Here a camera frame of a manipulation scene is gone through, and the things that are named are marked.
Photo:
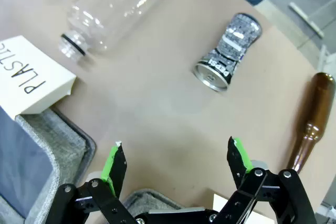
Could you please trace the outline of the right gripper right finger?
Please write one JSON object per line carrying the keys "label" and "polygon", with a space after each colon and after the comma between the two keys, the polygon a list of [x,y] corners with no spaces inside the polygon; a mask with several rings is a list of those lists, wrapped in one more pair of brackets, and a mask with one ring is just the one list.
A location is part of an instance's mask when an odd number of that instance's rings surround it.
{"label": "right gripper right finger", "polygon": [[227,161],[236,191],[211,224],[245,224],[258,202],[268,202],[277,224],[317,224],[304,186],[294,169],[274,174],[254,166],[238,138],[228,140]]}

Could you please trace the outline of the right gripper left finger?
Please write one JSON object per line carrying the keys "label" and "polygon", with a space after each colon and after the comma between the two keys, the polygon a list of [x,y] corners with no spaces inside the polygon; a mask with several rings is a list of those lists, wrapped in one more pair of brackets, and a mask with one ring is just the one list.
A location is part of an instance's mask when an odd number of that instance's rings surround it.
{"label": "right gripper left finger", "polygon": [[54,224],[85,224],[89,214],[100,212],[108,224],[137,224],[119,200],[127,162],[122,144],[111,148],[99,178],[82,186],[62,184],[54,197]]}

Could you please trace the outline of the white PLASTIC tent card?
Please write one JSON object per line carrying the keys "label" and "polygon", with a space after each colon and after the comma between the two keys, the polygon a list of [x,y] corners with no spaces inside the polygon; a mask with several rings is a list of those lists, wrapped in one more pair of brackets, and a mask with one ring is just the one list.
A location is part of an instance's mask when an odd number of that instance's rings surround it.
{"label": "white PLASTIC tent card", "polygon": [[12,120],[39,114],[70,95],[75,79],[24,36],[0,41],[0,107]]}

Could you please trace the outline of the grey fabric can basket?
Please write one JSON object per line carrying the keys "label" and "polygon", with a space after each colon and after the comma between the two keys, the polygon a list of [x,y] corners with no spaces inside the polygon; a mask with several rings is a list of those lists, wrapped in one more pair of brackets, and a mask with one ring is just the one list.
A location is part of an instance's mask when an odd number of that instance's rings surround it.
{"label": "grey fabric can basket", "polygon": [[124,201],[123,205],[128,209],[148,211],[152,209],[179,210],[184,206],[166,197],[153,189],[140,189],[132,192]]}

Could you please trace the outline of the crushed black Pepsi can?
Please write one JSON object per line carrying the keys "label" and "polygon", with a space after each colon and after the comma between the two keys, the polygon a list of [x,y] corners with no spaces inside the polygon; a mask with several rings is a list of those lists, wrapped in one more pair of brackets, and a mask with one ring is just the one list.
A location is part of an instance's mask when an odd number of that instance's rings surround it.
{"label": "crushed black Pepsi can", "polygon": [[237,13],[228,23],[217,46],[193,69],[195,77],[214,91],[226,90],[248,48],[262,35],[260,23],[249,14]]}

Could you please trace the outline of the grey fabric plastic basket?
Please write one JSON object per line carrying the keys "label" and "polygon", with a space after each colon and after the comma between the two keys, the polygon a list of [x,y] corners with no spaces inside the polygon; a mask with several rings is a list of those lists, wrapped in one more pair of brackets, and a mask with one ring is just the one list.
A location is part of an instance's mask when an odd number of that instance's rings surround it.
{"label": "grey fabric plastic basket", "polygon": [[0,108],[0,224],[45,224],[58,187],[81,181],[95,149],[61,113],[11,119]]}

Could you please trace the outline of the large clear plastic bottle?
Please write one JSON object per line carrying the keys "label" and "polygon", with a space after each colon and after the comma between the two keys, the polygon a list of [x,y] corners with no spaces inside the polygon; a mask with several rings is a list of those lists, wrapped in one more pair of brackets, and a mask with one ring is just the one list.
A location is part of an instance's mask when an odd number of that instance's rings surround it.
{"label": "large clear plastic bottle", "polygon": [[68,58],[103,54],[125,37],[161,0],[75,0],[59,49]]}

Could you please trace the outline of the brown glass bottle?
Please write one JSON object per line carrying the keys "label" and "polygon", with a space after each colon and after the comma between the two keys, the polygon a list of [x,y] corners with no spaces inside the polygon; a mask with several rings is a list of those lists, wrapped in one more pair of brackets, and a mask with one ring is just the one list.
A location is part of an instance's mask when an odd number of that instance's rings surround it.
{"label": "brown glass bottle", "polygon": [[288,169],[301,172],[314,146],[323,138],[335,94],[336,80],[332,75],[318,72],[312,77],[299,113]]}

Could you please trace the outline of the white CAN tent card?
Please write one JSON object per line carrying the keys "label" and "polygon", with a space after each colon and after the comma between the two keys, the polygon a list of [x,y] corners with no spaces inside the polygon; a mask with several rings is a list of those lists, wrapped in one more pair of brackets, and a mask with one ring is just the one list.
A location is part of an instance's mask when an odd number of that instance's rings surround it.
{"label": "white CAN tent card", "polygon": [[[214,194],[213,196],[213,210],[220,212],[226,205],[228,200],[220,195]],[[275,224],[273,219],[265,217],[259,213],[252,212],[245,224]]]}

